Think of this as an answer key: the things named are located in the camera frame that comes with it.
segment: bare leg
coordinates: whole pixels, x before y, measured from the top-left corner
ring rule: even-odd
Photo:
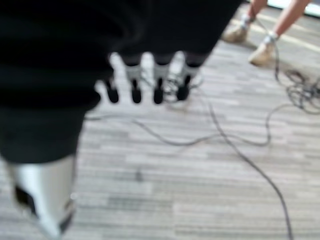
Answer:
[[[250,17],[250,19],[255,19],[258,13],[267,6],[268,0],[253,0],[250,4],[250,7],[247,11],[247,15]]]
[[[266,5],[267,0],[252,0],[247,13],[241,17],[240,25],[226,31],[221,39],[228,43],[243,43],[248,37],[251,23]]]
[[[275,49],[275,42],[299,17],[301,17],[309,2],[310,0],[291,1],[290,5],[282,11],[273,31],[264,38],[258,49],[249,57],[249,62],[251,64],[260,66],[265,65],[270,61]]]
[[[292,24],[305,12],[305,8],[311,0],[292,0],[290,5],[284,9],[273,28],[273,32],[281,36]]]

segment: black cloth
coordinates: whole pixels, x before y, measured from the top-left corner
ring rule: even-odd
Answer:
[[[240,0],[2,0],[0,153],[43,163],[74,154],[109,53],[209,52]]]

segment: person's leg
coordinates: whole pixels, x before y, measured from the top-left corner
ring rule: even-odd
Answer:
[[[290,5],[284,9],[273,28],[273,32],[279,37],[285,33],[305,12],[306,6],[311,0],[292,0]]]
[[[200,66],[210,55],[210,52],[206,53],[195,53],[195,52],[184,52],[185,63],[180,73],[179,88],[177,92],[177,99],[184,101],[188,98],[190,84],[199,72]]]
[[[154,79],[154,94],[153,101],[156,104],[161,104],[164,100],[164,85],[168,79],[169,66],[175,52],[172,53],[152,53],[154,58],[153,79]]]
[[[120,53],[120,56],[125,65],[125,74],[131,85],[131,95],[134,103],[138,104],[141,102],[142,94],[140,88],[141,80],[141,58],[142,53],[137,54],[124,54]]]
[[[275,24],[272,32],[266,36],[258,49],[249,57],[253,65],[261,66],[267,64],[272,58],[275,44],[278,38],[285,33],[291,25],[301,17],[305,8],[311,0],[292,0],[290,5],[284,9]]]
[[[246,15],[250,18],[250,19],[255,19],[256,16],[258,15],[258,13],[261,12],[261,10],[267,6],[267,2],[268,0],[253,0],[250,3],[250,7],[246,13]]]
[[[267,5],[267,0],[253,0],[247,13],[241,17],[238,26],[226,31],[221,39],[228,43],[242,43],[247,39],[250,24],[256,19],[256,16]]]

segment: cable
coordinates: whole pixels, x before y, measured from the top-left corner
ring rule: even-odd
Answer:
[[[258,25],[264,29],[268,35],[268,29],[261,23],[256,17],[253,5],[251,10],[254,14],[255,21]],[[277,46],[277,42],[274,40],[274,52],[275,52],[275,66],[274,66],[274,78],[279,85],[285,87],[287,96],[294,106],[309,115],[320,115],[320,78],[314,83],[309,81],[309,78],[304,76],[296,69],[287,70],[284,72],[287,79],[292,83],[290,85],[284,84],[280,78],[280,52]]]
[[[160,134],[154,132],[151,128],[149,128],[148,126],[146,126],[144,123],[128,117],[128,116],[123,116],[123,115],[102,115],[102,116],[86,116],[85,119],[89,120],[89,121],[100,121],[100,120],[108,120],[108,119],[127,119],[129,120],[130,123],[137,125],[138,127],[140,127],[141,129],[145,130],[147,133],[149,133],[150,135],[152,135],[153,137],[155,137],[156,139],[158,139],[159,141],[171,145],[171,146],[185,146],[185,147],[189,147],[189,146],[193,146],[196,145],[200,142],[204,142],[210,139],[214,139],[214,138],[219,138],[222,137],[224,139],[224,141],[237,153],[237,155],[246,163],[248,163],[252,168],[254,168],[264,179],[266,179],[266,181],[271,185],[271,187],[275,190],[276,194],[278,195],[283,211],[284,211],[284,215],[285,215],[285,222],[286,222],[286,226],[287,226],[287,232],[288,232],[288,239],[289,240],[294,240],[293,238],[293,233],[292,233],[292,227],[291,227],[291,221],[290,221],[290,217],[289,217],[289,213],[288,213],[288,208],[285,202],[285,199],[281,193],[281,191],[279,190],[279,188],[277,187],[277,185],[271,180],[271,178],[269,178],[258,166],[256,166],[246,155],[244,155],[237,147],[236,145],[230,140],[230,138],[234,138],[236,140],[239,140],[241,142],[247,143],[247,144],[251,144],[251,145],[255,145],[255,146],[265,146],[267,143],[269,144],[269,142],[271,141],[271,133],[270,133],[270,125],[269,122],[271,120],[271,117],[274,113],[276,113],[277,111],[279,111],[280,109],[286,108],[286,107],[292,107],[293,105],[291,104],[282,104],[279,105],[277,107],[275,107],[272,111],[269,112],[269,114],[267,115],[266,119],[265,119],[265,127],[267,129],[268,132],[268,137],[267,137],[267,141],[264,143],[257,143],[254,141],[250,141],[250,140],[246,140],[242,137],[236,136],[236,135],[232,135],[232,134],[226,134],[224,132],[224,130],[222,129],[217,116],[214,112],[214,109],[212,107],[212,104],[210,103],[208,96],[203,92],[203,90],[201,90],[200,88],[198,88],[199,91],[201,91],[203,96],[206,96],[207,98],[207,105],[209,108],[209,113],[211,116],[211,119],[213,121],[213,123],[216,126],[216,129],[218,130],[218,133],[216,134],[211,134],[208,136],[203,136],[203,137],[199,137],[196,138],[194,140],[191,141],[187,141],[187,142],[178,142],[178,141],[173,141],[170,139],[166,139],[165,137],[161,136]]]
[[[204,96],[206,96],[206,98],[208,98],[208,96],[206,95],[206,93],[201,90],[198,89],[199,91],[202,92],[202,94]],[[210,103],[210,101],[207,101],[208,104],[208,108],[210,111],[210,116],[212,118],[212,121],[215,124],[216,129],[218,130],[218,132],[221,134],[221,136],[223,137],[224,141],[237,153],[237,155],[246,163],[248,163],[253,169],[255,169],[270,185],[271,187],[274,189],[274,191],[276,192],[276,194],[278,195],[282,208],[283,208],[283,212],[284,212],[284,216],[285,216],[285,223],[286,223],[286,228],[287,228],[287,235],[288,235],[288,239],[289,240],[294,240],[294,235],[293,235],[293,231],[292,231],[292,227],[291,227],[291,220],[289,217],[289,213],[288,213],[288,207],[286,204],[286,201],[284,199],[284,196],[282,194],[282,192],[280,191],[280,189],[278,188],[278,186],[272,181],[272,179],[265,174],[264,171],[262,171],[253,161],[251,161],[245,154],[243,154],[238,148],[237,146],[229,139],[228,135],[225,133],[225,131],[222,129],[216,113],[212,107],[212,104]],[[284,107],[292,107],[291,104],[284,104],[284,105],[280,105],[278,107],[276,107],[273,111],[271,111],[271,113],[275,112],[276,110],[282,109]]]

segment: ankle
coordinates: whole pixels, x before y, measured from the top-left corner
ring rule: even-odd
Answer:
[[[279,39],[278,34],[275,32],[270,32],[267,36],[265,36],[263,43],[264,44],[275,44]]]
[[[253,23],[255,21],[255,18],[247,15],[247,14],[243,14],[241,17],[241,27],[245,30],[248,30],[251,23]]]

